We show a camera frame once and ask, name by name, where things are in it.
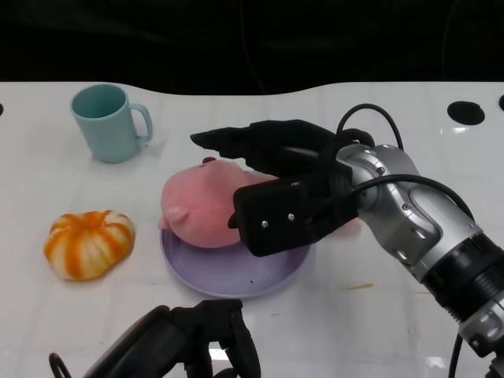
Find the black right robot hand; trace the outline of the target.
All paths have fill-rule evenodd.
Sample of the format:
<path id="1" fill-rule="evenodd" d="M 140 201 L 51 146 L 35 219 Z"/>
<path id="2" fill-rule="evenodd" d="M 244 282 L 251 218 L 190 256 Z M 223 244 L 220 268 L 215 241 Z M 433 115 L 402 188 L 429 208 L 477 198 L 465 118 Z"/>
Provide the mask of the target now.
<path id="1" fill-rule="evenodd" d="M 245 244 L 256 241 L 314 243 L 357 215 L 351 168 L 337 161 L 342 148 L 374 146 L 372 136 L 350 128 L 339 132 L 303 120 L 267 120 L 245 128 L 219 128 L 191 141 L 223 158 L 242 158 L 274 181 L 235 197 L 229 221 Z"/>

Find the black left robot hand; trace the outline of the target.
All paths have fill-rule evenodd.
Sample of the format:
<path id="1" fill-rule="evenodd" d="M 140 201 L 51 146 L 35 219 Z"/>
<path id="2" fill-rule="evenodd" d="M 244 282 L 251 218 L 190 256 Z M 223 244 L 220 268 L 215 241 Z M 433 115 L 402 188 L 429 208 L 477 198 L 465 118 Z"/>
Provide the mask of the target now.
<path id="1" fill-rule="evenodd" d="M 204 300 L 194 307 L 158 306 L 138 319 L 86 372 L 86 377 L 163 377 L 184 364 L 189 377 L 212 377 L 209 345 L 219 343 L 239 377 L 261 366 L 239 299 Z"/>

